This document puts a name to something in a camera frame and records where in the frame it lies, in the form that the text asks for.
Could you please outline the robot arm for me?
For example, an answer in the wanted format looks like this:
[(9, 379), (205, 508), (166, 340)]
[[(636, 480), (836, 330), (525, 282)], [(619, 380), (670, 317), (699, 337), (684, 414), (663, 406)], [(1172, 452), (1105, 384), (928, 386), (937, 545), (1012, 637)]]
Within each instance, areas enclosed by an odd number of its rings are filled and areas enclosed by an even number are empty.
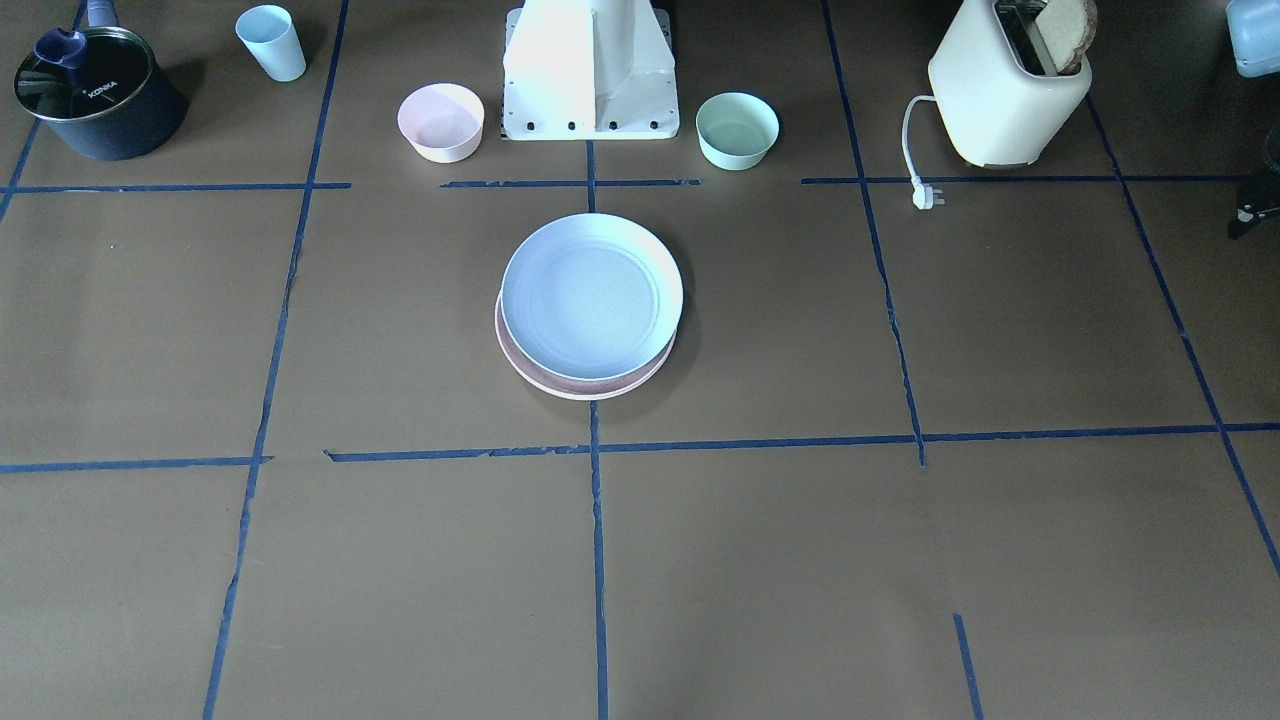
[[(1230, 1), (1228, 31), (1236, 72), (1247, 79), (1277, 76), (1279, 3)], [(1236, 217), (1228, 223), (1228, 237), (1239, 240), (1279, 209), (1279, 127), (1274, 126), (1261, 145), (1262, 165), (1236, 187)]]

